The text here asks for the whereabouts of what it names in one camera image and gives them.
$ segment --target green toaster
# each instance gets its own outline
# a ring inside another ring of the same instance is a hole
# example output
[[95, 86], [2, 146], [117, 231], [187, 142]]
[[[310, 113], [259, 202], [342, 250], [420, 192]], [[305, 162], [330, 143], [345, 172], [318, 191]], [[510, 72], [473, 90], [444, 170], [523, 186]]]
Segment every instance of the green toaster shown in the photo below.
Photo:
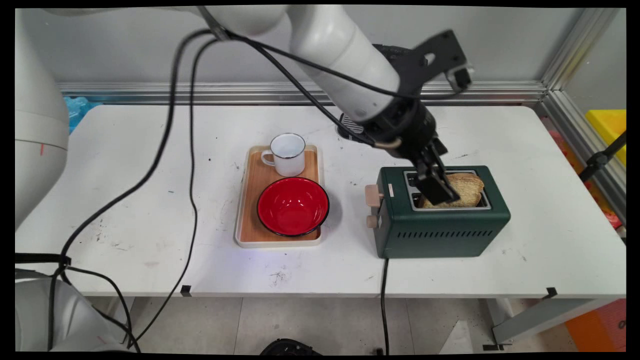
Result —
[[419, 208], [413, 167], [383, 167], [376, 185], [365, 188], [378, 256], [385, 258], [469, 258], [479, 256], [509, 222], [511, 214], [486, 166], [447, 167], [470, 172], [484, 183], [474, 208]]

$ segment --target black cable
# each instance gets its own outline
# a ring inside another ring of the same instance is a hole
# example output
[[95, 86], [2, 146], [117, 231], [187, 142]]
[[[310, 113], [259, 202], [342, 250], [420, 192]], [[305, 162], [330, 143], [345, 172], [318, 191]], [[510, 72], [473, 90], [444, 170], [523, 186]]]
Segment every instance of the black cable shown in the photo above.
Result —
[[129, 337], [129, 339], [133, 339], [133, 346], [136, 348], [136, 352], [137, 353], [142, 353], [142, 351], [140, 351], [140, 346], [138, 345], [138, 341], [134, 338], [133, 334], [131, 333], [131, 330], [127, 329], [126, 326], [122, 325], [118, 320], [115, 320], [114, 318], [110, 317], [109, 315], [103, 313], [102, 311], [98, 310], [95, 306], [93, 307], [94, 310], [96, 310], [98, 312], [98, 314], [102, 315], [103, 318], [105, 318], [107, 321], [114, 323], [116, 326], [118, 326], [119, 328], [121, 328], [124, 332], [127, 333], [127, 336]]
[[385, 90], [385, 89], [378, 88], [376, 86], [367, 84], [367, 83], [365, 83], [363, 81], [360, 81], [358, 79], [352, 78], [351, 76], [345, 75], [345, 74], [343, 74], [341, 72], [337, 72], [335, 70], [329, 69], [328, 67], [324, 67], [322, 65], [318, 65], [318, 64], [316, 64], [314, 62], [308, 61], [308, 60], [303, 59], [303, 58], [301, 58], [299, 56], [287, 53], [286, 51], [282, 51], [282, 50], [278, 49], [277, 47], [273, 47], [273, 46], [270, 46], [270, 45], [267, 45], [267, 44], [263, 44], [262, 42], [252, 40], [250, 38], [243, 37], [241, 35], [238, 35], [238, 34], [235, 34], [235, 33], [231, 32], [229, 30], [227, 30], [227, 33], [229, 35], [229, 38], [231, 38], [233, 40], [238, 40], [238, 41], [245, 42], [245, 43], [247, 43], [247, 44], [249, 44], [249, 45], [251, 45], [253, 47], [259, 46], [259, 47], [261, 47], [263, 49], [267, 49], [269, 51], [273, 51], [276, 54], [280, 54], [282, 56], [285, 56], [286, 58], [290, 58], [290, 59], [292, 59], [294, 61], [297, 61], [299, 63], [303, 63], [303, 64], [305, 64], [307, 66], [313, 67], [313, 68], [318, 69], [320, 71], [327, 72], [327, 73], [329, 73], [329, 74], [331, 74], [333, 76], [337, 76], [338, 78], [344, 79], [344, 80], [349, 81], [351, 83], [354, 83], [356, 85], [360, 85], [360, 86], [362, 86], [362, 87], [364, 87], [366, 89], [369, 89], [369, 90], [374, 91], [374, 92], [378, 92], [380, 94], [385, 94], [385, 95], [394, 96], [394, 97], [401, 97], [403, 99], [413, 99], [413, 100], [446, 100], [446, 99], [450, 99], [452, 97], [455, 97], [455, 96], [457, 96], [458, 94], [460, 94], [462, 92], [462, 91], [454, 92], [454, 93], [451, 93], [451, 94], [446, 94], [446, 95], [441, 95], [441, 96], [420, 96], [420, 95], [400, 94], [400, 93], [397, 93], [397, 92]]
[[387, 268], [389, 259], [385, 259], [385, 269], [382, 273], [382, 289], [380, 290], [380, 307], [382, 308], [382, 327], [385, 331], [385, 355], [389, 355], [389, 332], [387, 330], [387, 312], [385, 311], [385, 288], [387, 287]]
[[[64, 246], [62, 248], [62, 251], [60, 252], [61, 258], [65, 258], [67, 256], [67, 252], [69, 250], [69, 247], [74, 242], [74, 240], [78, 237], [78, 235], [80, 235], [82, 230], [84, 230], [90, 223], [92, 223], [96, 218], [98, 218], [101, 214], [103, 214], [105, 211], [110, 209], [112, 206], [114, 206], [115, 204], [117, 204], [122, 199], [124, 199], [127, 196], [129, 196], [130, 194], [134, 193], [137, 189], [141, 188], [142, 185], [144, 185], [149, 180], [151, 175], [153, 175], [153, 173], [156, 171], [158, 163], [160, 162], [160, 159], [162, 158], [162, 154], [164, 152], [164, 147], [166, 145], [167, 139], [169, 138], [169, 134], [171, 132], [171, 127], [172, 127], [172, 124], [173, 124], [173, 107], [175, 105], [175, 88], [177, 86], [177, 81], [178, 81], [178, 69], [180, 67], [180, 59], [182, 58], [182, 54], [184, 52], [185, 47], [193, 39], [195, 39], [197, 37], [200, 37], [200, 36], [203, 36], [203, 35], [207, 35], [207, 34], [211, 34], [209, 29], [201, 29], [201, 30], [197, 30], [197, 31], [192, 32], [191, 34], [189, 34], [185, 38], [183, 38], [182, 41], [180, 41], [180, 44], [178, 45], [178, 48], [175, 51], [175, 54], [173, 56], [172, 73], [171, 73], [171, 87], [170, 87], [170, 93], [169, 93], [169, 111], [168, 111], [168, 114], [167, 114], [167, 121], [166, 121], [166, 126], [165, 126], [165, 129], [164, 129], [164, 134], [163, 134], [162, 140], [160, 141], [160, 146], [158, 147], [158, 151], [156, 153], [156, 157], [154, 158], [153, 164], [151, 164], [151, 167], [149, 168], [149, 170], [147, 171], [145, 176], [140, 181], [138, 181], [137, 184], [135, 184], [132, 188], [128, 189], [126, 192], [122, 193], [120, 196], [118, 196], [115, 199], [111, 200], [105, 206], [101, 207], [93, 215], [91, 215], [89, 218], [87, 218], [71, 234], [71, 236], [69, 237], [67, 242], [65, 242], [65, 244], [64, 244]], [[51, 277], [51, 289], [50, 289], [50, 292], [49, 292], [49, 346], [48, 346], [49, 350], [51, 349], [52, 342], [53, 342], [53, 309], [54, 309], [54, 297], [55, 297], [55, 283], [56, 283], [56, 278], [63, 271], [64, 271], [64, 267], [63, 267], [63, 264], [61, 263], [59, 265], [58, 270], [56, 271], [56, 273], [54, 273], [54, 275]]]
[[320, 102], [318, 102], [318, 100], [313, 97], [313, 95], [311, 95], [307, 89], [305, 89], [300, 82], [298, 82], [298, 80], [296, 80], [296, 78], [293, 77], [293, 75], [291, 75], [291, 73], [289, 71], [287, 71], [287, 69], [282, 66], [282, 64], [276, 60], [271, 54], [269, 54], [266, 50], [264, 50], [263, 48], [261, 48], [259, 45], [255, 45], [255, 44], [251, 44], [251, 43], [247, 43], [249, 46], [251, 46], [252, 48], [258, 50], [258, 52], [260, 54], [262, 54], [265, 58], [267, 58], [267, 60], [269, 60], [287, 79], [289, 79], [289, 81], [291, 81], [291, 83], [293, 83], [293, 85], [298, 88], [298, 90], [300, 90], [300, 92], [307, 97], [307, 99], [309, 99], [309, 101], [311, 101], [311, 103], [313, 105], [316, 106], [316, 108], [318, 108], [318, 110], [320, 110], [320, 112], [322, 112], [323, 114], [325, 114], [334, 124], [336, 124], [339, 128], [345, 130], [347, 133], [349, 133], [349, 135], [351, 135], [352, 137], [360, 140], [361, 142], [369, 145], [369, 146], [373, 146], [374, 142], [373, 140], [371, 140], [370, 138], [366, 138], [362, 135], [356, 134], [354, 133], [350, 128], [348, 128], [347, 126], [345, 126], [343, 123], [340, 122], [340, 120], [336, 119], [333, 114], [331, 114], [324, 106], [322, 106], [322, 104], [320, 104]]
[[175, 289], [178, 288], [178, 285], [182, 281], [184, 274], [187, 272], [187, 268], [189, 267], [189, 262], [191, 261], [191, 252], [193, 251], [193, 244], [196, 239], [196, 229], [198, 227], [198, 209], [196, 208], [195, 201], [193, 200], [193, 174], [195, 173], [195, 155], [193, 150], [193, 93], [195, 91], [196, 71], [198, 69], [198, 62], [200, 61], [200, 57], [202, 53], [209, 46], [213, 45], [216, 41], [218, 40], [217, 39], [210, 40], [200, 47], [200, 49], [196, 53], [195, 58], [193, 59], [193, 66], [191, 68], [191, 89], [189, 91], [189, 147], [191, 151], [191, 178], [189, 180], [189, 199], [191, 201], [191, 207], [193, 208], [193, 212], [195, 214], [195, 221], [193, 223], [193, 235], [191, 236], [191, 245], [189, 247], [189, 255], [187, 256], [187, 262], [184, 265], [184, 270], [182, 271], [182, 274], [180, 275], [180, 278], [178, 279], [178, 281], [175, 283], [175, 286], [171, 290], [171, 293], [169, 293], [169, 296], [167, 296], [167, 298], [164, 300], [162, 306], [160, 307], [160, 309], [158, 309], [156, 315], [153, 317], [153, 319], [151, 319], [147, 327], [140, 333], [140, 335], [138, 335], [136, 340], [140, 340], [140, 338], [142, 338], [142, 336], [147, 332], [147, 330], [149, 330], [151, 325], [160, 315], [160, 312], [162, 312], [167, 302], [169, 302], [169, 299], [171, 299], [171, 296], [175, 292]]
[[102, 274], [97, 273], [97, 272], [92, 272], [92, 271], [84, 270], [84, 269], [80, 269], [80, 268], [74, 268], [73, 266], [68, 266], [67, 270], [71, 270], [71, 271], [75, 271], [75, 272], [81, 272], [83, 274], [97, 276], [97, 277], [101, 277], [101, 278], [107, 280], [111, 284], [111, 286], [113, 286], [113, 288], [116, 290], [116, 293], [118, 294], [118, 298], [120, 298], [120, 302], [122, 303], [122, 307], [124, 307], [124, 314], [127, 317], [127, 326], [129, 327], [129, 330], [133, 331], [133, 326], [131, 325], [131, 315], [129, 314], [129, 308], [127, 307], [127, 303], [125, 302], [124, 297], [122, 296], [122, 293], [120, 292], [120, 289], [118, 288], [118, 286], [116, 285], [116, 283], [113, 280], [111, 280], [106, 275], [102, 275]]
[[56, 278], [64, 271], [64, 268], [59, 267], [51, 275], [51, 284], [49, 285], [49, 333], [47, 334], [47, 351], [51, 351], [53, 348], [53, 323], [54, 323], [54, 301], [56, 298]]

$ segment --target yellow bin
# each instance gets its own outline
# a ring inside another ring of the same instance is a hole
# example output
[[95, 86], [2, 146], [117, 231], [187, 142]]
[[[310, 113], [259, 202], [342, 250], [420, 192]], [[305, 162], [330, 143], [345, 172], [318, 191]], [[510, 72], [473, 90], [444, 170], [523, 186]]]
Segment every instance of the yellow bin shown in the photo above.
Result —
[[[607, 145], [613, 143], [627, 129], [627, 110], [590, 110], [586, 115]], [[623, 146], [616, 157], [627, 167], [627, 146]]]

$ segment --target gray wall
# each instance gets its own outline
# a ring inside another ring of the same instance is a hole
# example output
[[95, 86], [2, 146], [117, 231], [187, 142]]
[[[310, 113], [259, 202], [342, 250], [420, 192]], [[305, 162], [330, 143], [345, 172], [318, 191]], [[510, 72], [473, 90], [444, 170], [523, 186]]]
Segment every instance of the gray wall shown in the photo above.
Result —
[[[573, 26], [576, 8], [346, 5], [374, 43], [413, 47], [452, 28], [476, 69], [476, 81], [539, 79]], [[40, 9], [24, 12], [27, 31], [59, 82], [168, 82], [173, 51], [188, 32], [202, 28], [190, 13], [132, 8], [83, 17], [60, 17]], [[287, 49], [291, 25], [257, 38]], [[188, 79], [190, 59], [180, 80]], [[244, 44], [216, 44], [200, 62], [200, 82], [285, 81]], [[284, 65], [308, 79], [290, 61]]]
[[565, 90], [583, 113], [627, 108], [627, 9], [621, 9]]

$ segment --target white mug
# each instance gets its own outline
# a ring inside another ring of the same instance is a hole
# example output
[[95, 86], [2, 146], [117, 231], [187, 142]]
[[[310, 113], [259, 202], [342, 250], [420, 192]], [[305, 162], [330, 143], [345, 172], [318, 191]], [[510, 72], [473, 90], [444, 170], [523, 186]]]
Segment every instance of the white mug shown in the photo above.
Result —
[[[273, 138], [269, 150], [262, 152], [262, 162], [275, 167], [284, 177], [296, 176], [305, 169], [305, 139], [298, 134], [284, 133]], [[273, 161], [264, 158], [273, 155]]]

